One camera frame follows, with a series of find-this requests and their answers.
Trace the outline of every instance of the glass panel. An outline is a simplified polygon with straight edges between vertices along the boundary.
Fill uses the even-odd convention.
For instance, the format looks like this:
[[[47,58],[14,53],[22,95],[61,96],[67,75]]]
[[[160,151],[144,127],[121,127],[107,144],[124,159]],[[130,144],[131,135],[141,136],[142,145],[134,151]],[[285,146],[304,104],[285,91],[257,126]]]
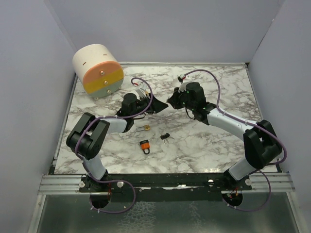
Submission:
[[[260,206],[267,194],[244,195],[241,208]],[[111,203],[109,210],[128,203]],[[90,210],[88,196],[47,196],[40,233],[297,233],[286,193],[274,193],[258,212],[241,212],[223,202],[137,202],[119,215]]]

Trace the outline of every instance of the pastel cylinder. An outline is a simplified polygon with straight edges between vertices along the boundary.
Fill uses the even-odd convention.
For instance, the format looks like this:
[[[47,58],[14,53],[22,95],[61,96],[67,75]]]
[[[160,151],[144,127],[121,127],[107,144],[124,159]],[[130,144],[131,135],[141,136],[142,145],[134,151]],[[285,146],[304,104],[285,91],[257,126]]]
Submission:
[[[72,64],[85,91],[95,98],[110,95],[123,83],[123,69],[104,45],[81,48],[73,56]]]

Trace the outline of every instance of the yellow stripe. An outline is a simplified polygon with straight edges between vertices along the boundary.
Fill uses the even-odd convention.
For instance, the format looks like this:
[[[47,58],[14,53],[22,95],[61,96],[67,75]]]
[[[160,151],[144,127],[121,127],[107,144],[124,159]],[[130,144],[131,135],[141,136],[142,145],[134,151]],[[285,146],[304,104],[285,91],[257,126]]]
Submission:
[[[116,71],[113,71],[110,74],[104,75],[102,78],[97,79],[93,82],[84,84],[83,87],[85,89],[85,91],[88,94],[91,94],[93,92],[99,91],[101,89],[103,89],[104,87],[107,87],[119,80],[123,79],[123,70],[122,69],[118,69]]]

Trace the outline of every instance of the white wall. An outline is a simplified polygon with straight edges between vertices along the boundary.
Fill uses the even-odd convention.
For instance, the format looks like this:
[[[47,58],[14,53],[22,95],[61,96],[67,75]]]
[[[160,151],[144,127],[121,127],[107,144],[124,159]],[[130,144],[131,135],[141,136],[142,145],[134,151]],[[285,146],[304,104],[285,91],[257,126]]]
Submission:
[[[284,0],[50,0],[77,49],[118,61],[249,62]]]
[[[60,133],[73,50],[42,0],[0,7],[0,232],[27,232]]]
[[[288,149],[284,163],[301,207],[311,211],[311,1],[287,0],[249,71],[263,116]],[[311,229],[311,214],[308,223]]]

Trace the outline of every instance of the white marble table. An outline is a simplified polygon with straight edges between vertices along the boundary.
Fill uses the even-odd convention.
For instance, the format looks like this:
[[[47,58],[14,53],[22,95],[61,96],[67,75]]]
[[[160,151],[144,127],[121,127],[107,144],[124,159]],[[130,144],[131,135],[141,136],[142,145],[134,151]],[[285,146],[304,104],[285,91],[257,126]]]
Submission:
[[[155,97],[165,102],[180,86],[177,76],[204,68],[213,72],[221,85],[220,107],[226,111],[253,120],[260,120],[259,110],[244,66],[178,67],[178,66],[126,66],[121,90],[104,99],[88,96],[78,81],[72,99],[55,174],[84,173],[80,159],[66,146],[66,138],[84,112],[96,116],[114,115],[121,107],[126,93],[133,92],[130,84],[134,76],[149,82]],[[204,88],[206,99],[216,103],[217,85],[207,73],[194,73],[187,78],[198,81]],[[137,127],[149,124],[151,130],[137,132]],[[169,133],[169,143],[160,135]],[[148,139],[150,154],[145,155],[139,141]],[[147,115],[127,133],[106,136],[100,151],[101,160],[110,173],[185,173],[223,172],[244,156],[243,142],[237,137],[187,117],[185,110],[171,106],[159,114]],[[270,166],[266,171],[276,171]]]

